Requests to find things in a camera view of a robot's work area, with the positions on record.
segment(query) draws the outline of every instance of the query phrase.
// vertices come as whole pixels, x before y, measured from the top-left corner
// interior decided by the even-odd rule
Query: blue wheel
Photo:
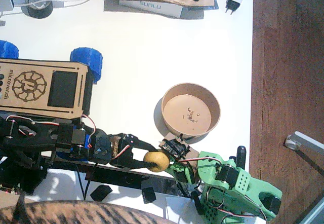
[[[101,78],[102,54],[93,48],[76,48],[71,52],[70,61],[80,62],[92,71],[96,84]]]
[[[18,48],[10,42],[0,40],[0,58],[18,58]]]

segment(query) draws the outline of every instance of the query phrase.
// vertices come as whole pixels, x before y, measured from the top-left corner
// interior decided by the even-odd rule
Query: white table
[[[84,180],[85,173],[81,173],[82,184],[85,187],[87,181]],[[86,200],[92,201],[90,194],[102,183],[91,182]],[[149,204],[144,204],[142,191],[122,186],[109,184],[112,192],[106,196],[103,203],[126,206],[154,215],[169,219],[175,223],[198,224],[203,223],[198,215],[193,200],[184,197],[177,197],[155,193],[156,200]],[[27,198],[35,201],[46,200],[82,200],[80,184],[76,172],[49,169],[46,179],[35,189],[33,196]],[[260,218],[246,218],[246,224],[264,224]]]
[[[43,20],[3,16],[0,39],[14,43],[24,59],[68,60],[77,47],[99,50],[104,57],[102,79],[93,87],[90,117],[108,134],[132,133],[155,147],[164,136],[154,118],[166,133],[157,105],[168,88],[182,82],[208,88],[220,103],[221,118],[192,147],[228,159],[244,145],[248,168],[253,0],[243,0],[233,15],[225,13],[225,1],[217,0],[220,9],[205,11],[203,20],[179,20],[104,12],[104,0],[91,0],[54,9]],[[145,151],[133,152],[135,159],[143,159]],[[134,171],[171,177],[148,169]]]

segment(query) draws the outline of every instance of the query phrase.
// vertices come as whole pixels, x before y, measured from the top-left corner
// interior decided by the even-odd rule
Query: hardwood floor
[[[300,131],[324,143],[324,0],[254,0],[250,172],[283,192],[271,223],[298,223],[324,196],[324,156],[283,146]]]

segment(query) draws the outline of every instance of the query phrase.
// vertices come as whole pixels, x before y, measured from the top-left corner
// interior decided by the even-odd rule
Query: wire
[[[223,210],[221,208],[217,208],[219,211],[222,211],[226,214],[232,215],[232,216],[236,216],[236,217],[248,217],[248,218],[253,218],[253,217],[258,217],[257,215],[240,215],[240,214],[234,214],[233,212],[227,211],[227,210]]]
[[[82,196],[85,195],[85,191],[83,189],[83,185],[82,185],[82,181],[81,181],[81,176],[80,176],[80,171],[79,171],[79,167],[77,166],[77,164],[73,164],[76,168],[76,172],[77,172],[77,177],[79,178],[79,183],[80,183],[80,188],[81,188],[81,192],[82,192]]]
[[[223,201],[222,201],[222,203],[220,204],[220,205],[218,205],[218,206],[214,206],[214,205],[212,205],[212,204],[210,204],[210,202],[209,202],[209,198],[208,198],[208,195],[209,195],[209,191],[211,190],[211,188],[214,188],[214,187],[209,187],[208,188],[208,190],[207,190],[207,193],[206,193],[206,201],[207,201],[207,204],[210,206],[210,207],[212,207],[212,208],[219,208],[219,207],[221,207],[223,204],[224,204],[224,202],[225,202],[225,192],[223,191]]]
[[[93,176],[95,175],[95,171],[96,171],[97,166],[98,166],[98,163],[95,164],[93,172],[92,172],[92,174],[90,176],[90,179],[89,179],[89,181],[87,183],[85,194],[83,195],[83,200],[86,200],[88,188],[89,188],[90,182],[92,181]]]
[[[92,120],[89,116],[87,116],[87,115],[85,115],[85,114],[82,114],[82,117],[89,119],[89,120],[91,121],[91,123],[93,124],[93,131],[92,131],[92,133],[89,135],[89,138],[88,138],[88,146],[89,146],[90,148],[92,148],[92,145],[90,144],[90,142],[91,142],[91,137],[92,137],[92,135],[93,135],[93,134],[96,132],[96,130],[97,130],[97,128],[96,128],[96,124],[95,124],[95,122],[93,122],[93,120]]]
[[[49,124],[49,125],[56,125],[59,126],[60,124],[58,123],[53,123],[53,122],[39,122],[39,121],[34,121],[33,119],[22,117],[22,116],[16,116],[16,115],[10,115],[6,117],[6,121],[8,121],[9,118],[18,118],[18,119],[26,119],[30,120],[32,124]]]
[[[264,212],[263,212],[261,206],[259,206],[257,203],[255,203],[255,202],[254,202],[250,197],[248,197],[248,196],[246,196],[246,195],[244,195],[244,197],[245,197],[247,200],[251,201],[251,202],[252,202],[253,204],[255,204],[256,206],[258,206],[258,208],[259,208],[261,214],[263,215],[264,219],[267,221],[267,216],[264,214]]]
[[[226,215],[226,216],[224,216],[224,217],[222,218],[221,224],[222,224],[223,221],[224,221],[227,217],[229,217],[229,216],[231,216],[231,215]]]
[[[199,188],[199,186],[201,185],[201,179],[199,180],[199,183],[196,187],[194,187],[194,189],[196,190],[197,188]]]
[[[209,202],[209,198],[208,198],[208,195],[209,195],[209,191],[211,190],[211,188],[213,188],[213,187],[209,187],[208,188],[208,190],[207,190],[207,193],[206,193],[206,201],[207,201],[207,204],[210,206],[210,207],[212,207],[212,208],[215,208],[215,209],[217,209],[217,210],[219,210],[219,211],[221,211],[221,212],[224,212],[224,213],[226,213],[226,214],[228,214],[228,215],[232,215],[232,216],[236,216],[236,217],[248,217],[248,218],[252,218],[252,217],[257,217],[258,215],[241,215],[241,214],[235,214],[235,213],[233,213],[233,212],[230,212],[230,211],[227,211],[227,210],[224,210],[224,209],[221,209],[220,207],[224,204],[224,202],[225,202],[225,192],[223,192],[223,201],[222,201],[222,203],[220,204],[220,205],[218,205],[218,206],[214,206],[214,205],[212,205],[212,204],[210,204],[210,202]]]
[[[200,160],[214,160],[214,161],[218,162],[219,164],[222,164],[221,161],[219,161],[219,160],[217,160],[216,158],[213,158],[213,157],[190,158],[190,159],[180,160],[178,162],[192,162],[192,161],[200,161]]]
[[[26,133],[24,131],[22,131],[21,129],[18,129],[20,133],[22,133],[23,135],[26,135]]]
[[[47,1],[55,1],[55,0],[39,0],[39,1],[32,2],[32,3],[27,3],[27,4],[22,4],[22,5],[15,5],[15,7],[30,6],[30,5],[35,5],[35,4],[42,3],[42,2],[47,2]],[[84,3],[86,3],[86,2],[88,2],[90,0],[61,0],[61,1],[62,2],[78,2],[78,1],[82,1],[79,4],[66,6],[65,8],[67,8],[67,7],[73,7],[73,6],[77,6],[77,5],[82,5],[82,4],[84,4]]]
[[[129,144],[128,145],[126,145],[125,147],[124,147],[124,149],[122,149],[122,151],[121,152],[119,152],[118,154],[117,154],[117,156],[115,156],[114,158],[111,158],[111,160],[115,160],[115,159],[117,159],[118,157],[120,157],[129,147],[131,147]]]

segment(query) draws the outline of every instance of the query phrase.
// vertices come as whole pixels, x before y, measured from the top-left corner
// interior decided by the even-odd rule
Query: yellow ball
[[[169,157],[161,152],[160,150],[158,152],[148,152],[145,154],[144,162],[152,162],[155,163],[157,166],[156,167],[150,167],[148,170],[152,172],[162,172],[166,170],[170,164],[170,159]]]

